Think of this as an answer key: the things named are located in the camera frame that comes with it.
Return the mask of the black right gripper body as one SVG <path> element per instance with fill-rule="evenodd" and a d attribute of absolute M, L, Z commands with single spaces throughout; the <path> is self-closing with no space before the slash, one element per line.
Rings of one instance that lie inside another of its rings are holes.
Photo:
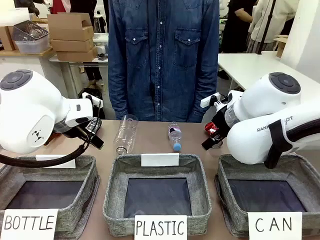
<path fill-rule="evenodd" d="M 216 114 L 212 118 L 212 122 L 217 127 L 217 130 L 213 135 L 213 138 L 215 140 L 223 140 L 230 131 L 230 127 L 228 126 L 225 120 L 226 110 L 226 107 L 221 108 L 219 111 L 216 112 Z"/>

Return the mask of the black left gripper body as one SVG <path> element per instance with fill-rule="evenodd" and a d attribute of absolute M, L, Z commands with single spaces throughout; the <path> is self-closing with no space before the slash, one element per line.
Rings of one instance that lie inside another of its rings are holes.
<path fill-rule="evenodd" d="M 86 130 L 86 126 L 86 123 L 82 123 L 75 127 L 72 127 L 70 130 L 63 132 L 62 134 L 70 139 L 86 139 L 88 137 L 88 131 Z"/>

